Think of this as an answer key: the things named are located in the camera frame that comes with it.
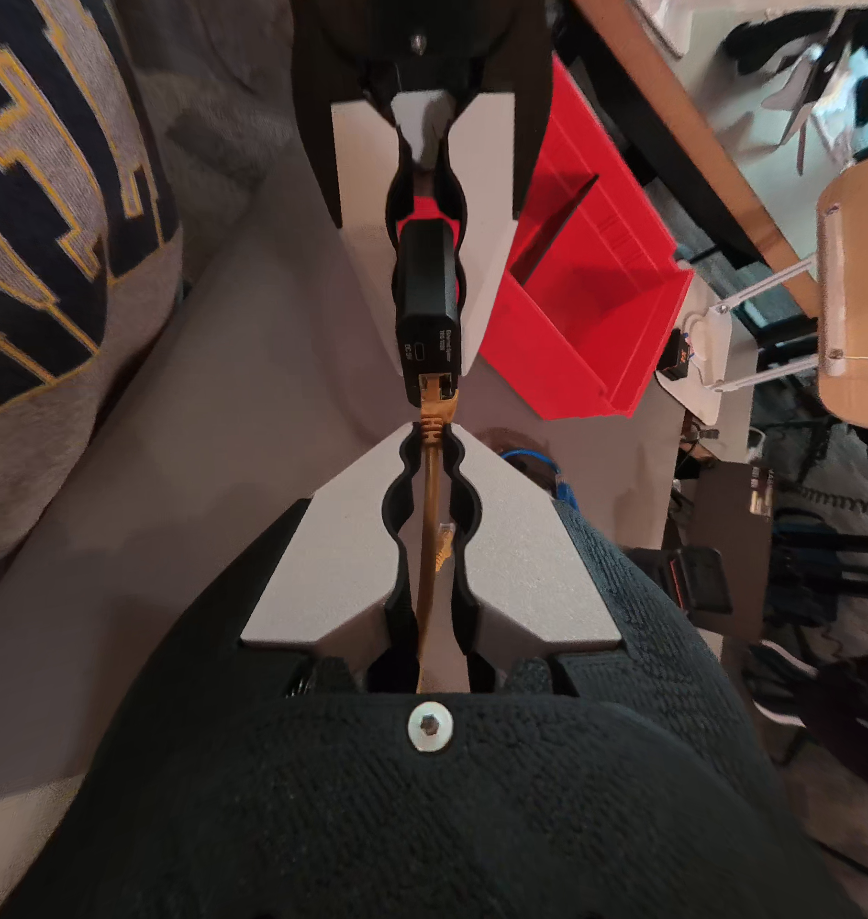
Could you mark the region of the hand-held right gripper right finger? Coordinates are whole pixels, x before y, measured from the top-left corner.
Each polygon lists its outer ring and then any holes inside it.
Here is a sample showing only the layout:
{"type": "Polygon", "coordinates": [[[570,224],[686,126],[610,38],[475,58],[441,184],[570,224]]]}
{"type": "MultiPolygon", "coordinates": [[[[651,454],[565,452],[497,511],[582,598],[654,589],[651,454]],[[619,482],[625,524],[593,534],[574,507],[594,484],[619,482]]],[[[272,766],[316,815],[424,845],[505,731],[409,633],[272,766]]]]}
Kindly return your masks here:
{"type": "Polygon", "coordinates": [[[465,655],[609,650],[621,633],[554,500],[461,426],[451,481],[453,633],[465,655]]]}

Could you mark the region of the black red bin divider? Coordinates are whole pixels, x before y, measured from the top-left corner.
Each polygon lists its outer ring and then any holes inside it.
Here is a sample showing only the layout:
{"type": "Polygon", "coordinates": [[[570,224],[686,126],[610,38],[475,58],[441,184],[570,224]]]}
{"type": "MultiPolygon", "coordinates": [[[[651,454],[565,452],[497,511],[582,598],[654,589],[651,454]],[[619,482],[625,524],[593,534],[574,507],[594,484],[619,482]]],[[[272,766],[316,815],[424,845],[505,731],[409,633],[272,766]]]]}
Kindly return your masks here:
{"type": "Polygon", "coordinates": [[[582,203],[600,179],[600,174],[593,175],[569,201],[566,201],[556,212],[540,224],[538,231],[510,270],[512,277],[521,287],[524,287],[529,282],[535,270],[552,250],[560,233],[573,216],[577,214],[582,203]]]}

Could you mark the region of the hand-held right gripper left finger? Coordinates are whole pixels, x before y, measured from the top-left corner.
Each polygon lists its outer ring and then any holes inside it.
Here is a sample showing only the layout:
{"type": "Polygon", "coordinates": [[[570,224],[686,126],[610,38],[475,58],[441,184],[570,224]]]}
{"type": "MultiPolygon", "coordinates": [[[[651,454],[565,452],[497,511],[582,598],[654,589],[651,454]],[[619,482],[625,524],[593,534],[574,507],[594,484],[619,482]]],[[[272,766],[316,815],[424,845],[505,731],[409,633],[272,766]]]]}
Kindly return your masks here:
{"type": "Polygon", "coordinates": [[[313,495],[241,641],[314,655],[382,655],[390,647],[384,605],[399,573],[397,539],[383,499],[405,470],[405,424],[313,495]]]}

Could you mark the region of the grey navy printed sweatshirt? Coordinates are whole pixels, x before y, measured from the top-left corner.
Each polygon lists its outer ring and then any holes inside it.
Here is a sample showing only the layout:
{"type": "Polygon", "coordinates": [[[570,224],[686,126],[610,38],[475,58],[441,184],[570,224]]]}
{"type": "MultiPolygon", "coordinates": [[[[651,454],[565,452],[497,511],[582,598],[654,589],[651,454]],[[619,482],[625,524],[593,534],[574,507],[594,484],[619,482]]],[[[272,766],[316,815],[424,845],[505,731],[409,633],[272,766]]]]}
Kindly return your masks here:
{"type": "Polygon", "coordinates": [[[0,2],[0,575],[295,133],[290,2],[0,2]]]}

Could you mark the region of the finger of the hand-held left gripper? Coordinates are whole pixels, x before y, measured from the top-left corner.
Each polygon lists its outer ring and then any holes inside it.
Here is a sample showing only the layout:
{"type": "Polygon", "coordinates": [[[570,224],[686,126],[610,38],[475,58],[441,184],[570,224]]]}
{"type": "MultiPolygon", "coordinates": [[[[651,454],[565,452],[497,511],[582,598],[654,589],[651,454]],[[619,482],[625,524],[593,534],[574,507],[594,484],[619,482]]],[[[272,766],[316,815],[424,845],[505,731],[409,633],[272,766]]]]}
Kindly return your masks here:
{"type": "Polygon", "coordinates": [[[453,176],[466,208],[459,264],[466,296],[462,308],[462,369],[469,374],[485,338],[509,252],[517,232],[513,215],[515,129],[513,93],[482,93],[447,132],[453,176]]]}
{"type": "Polygon", "coordinates": [[[341,211],[339,238],[383,349],[402,375],[392,293],[396,249],[386,224],[386,203],[400,165],[400,134],[365,100],[331,107],[341,211]]]}

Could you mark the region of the small black box orange label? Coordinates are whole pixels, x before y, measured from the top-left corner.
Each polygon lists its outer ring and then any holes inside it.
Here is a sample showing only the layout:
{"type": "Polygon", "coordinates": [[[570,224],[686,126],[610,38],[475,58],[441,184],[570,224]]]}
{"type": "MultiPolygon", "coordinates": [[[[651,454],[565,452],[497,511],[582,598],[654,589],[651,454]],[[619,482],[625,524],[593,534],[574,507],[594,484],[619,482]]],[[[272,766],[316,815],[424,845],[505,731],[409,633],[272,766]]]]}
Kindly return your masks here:
{"type": "Polygon", "coordinates": [[[689,376],[692,357],[689,335],[681,328],[674,328],[658,359],[656,373],[669,381],[684,380],[689,376]]]}

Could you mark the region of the red plastic bin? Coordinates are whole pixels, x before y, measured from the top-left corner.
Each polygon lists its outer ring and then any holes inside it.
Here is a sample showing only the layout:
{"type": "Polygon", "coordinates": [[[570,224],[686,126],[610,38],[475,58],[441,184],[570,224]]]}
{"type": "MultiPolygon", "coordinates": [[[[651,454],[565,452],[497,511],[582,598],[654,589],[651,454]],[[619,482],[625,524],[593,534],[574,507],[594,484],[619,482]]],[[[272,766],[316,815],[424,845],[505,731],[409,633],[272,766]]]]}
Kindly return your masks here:
{"type": "Polygon", "coordinates": [[[479,349],[544,420],[631,416],[692,271],[564,63],[553,56],[543,144],[479,349]],[[510,270],[540,224],[601,179],[521,287],[510,270]]]}

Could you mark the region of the wooden panel with black label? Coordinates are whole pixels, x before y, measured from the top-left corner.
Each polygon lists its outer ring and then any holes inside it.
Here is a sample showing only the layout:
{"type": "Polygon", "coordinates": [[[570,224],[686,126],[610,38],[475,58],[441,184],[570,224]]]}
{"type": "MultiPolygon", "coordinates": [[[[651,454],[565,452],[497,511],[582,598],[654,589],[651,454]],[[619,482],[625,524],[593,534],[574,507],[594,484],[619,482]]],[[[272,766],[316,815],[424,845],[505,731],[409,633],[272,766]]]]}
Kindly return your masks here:
{"type": "Polygon", "coordinates": [[[868,158],[817,202],[818,393],[843,421],[868,428],[868,158]]]}

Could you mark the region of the black ethernet adapter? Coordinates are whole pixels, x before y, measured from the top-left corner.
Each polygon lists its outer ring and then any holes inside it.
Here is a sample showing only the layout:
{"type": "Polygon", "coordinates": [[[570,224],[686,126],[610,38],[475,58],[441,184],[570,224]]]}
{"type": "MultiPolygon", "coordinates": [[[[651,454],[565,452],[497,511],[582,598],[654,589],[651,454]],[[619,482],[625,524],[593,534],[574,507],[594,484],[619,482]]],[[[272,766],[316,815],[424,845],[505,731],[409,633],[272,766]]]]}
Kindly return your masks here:
{"type": "Polygon", "coordinates": [[[450,399],[462,370],[462,271],[451,224],[440,217],[407,221],[394,270],[395,340],[407,400],[421,407],[423,376],[444,377],[450,399]]]}

